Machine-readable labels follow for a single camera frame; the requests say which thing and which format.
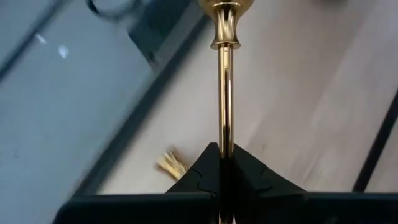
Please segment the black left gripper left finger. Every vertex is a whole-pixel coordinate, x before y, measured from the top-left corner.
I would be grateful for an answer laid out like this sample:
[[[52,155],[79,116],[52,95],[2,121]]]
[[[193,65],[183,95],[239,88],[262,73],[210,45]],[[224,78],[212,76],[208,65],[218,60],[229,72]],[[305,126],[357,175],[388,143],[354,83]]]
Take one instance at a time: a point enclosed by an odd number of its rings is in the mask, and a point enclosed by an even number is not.
[[[165,193],[73,197],[54,224],[218,224],[219,159],[217,143],[210,143]]]

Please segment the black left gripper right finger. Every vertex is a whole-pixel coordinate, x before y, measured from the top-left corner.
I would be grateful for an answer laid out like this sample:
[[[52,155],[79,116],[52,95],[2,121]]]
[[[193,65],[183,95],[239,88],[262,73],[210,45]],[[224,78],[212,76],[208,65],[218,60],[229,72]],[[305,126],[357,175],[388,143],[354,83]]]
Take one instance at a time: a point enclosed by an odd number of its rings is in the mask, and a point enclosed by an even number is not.
[[[237,224],[398,224],[398,194],[308,192],[239,146],[233,165]]]

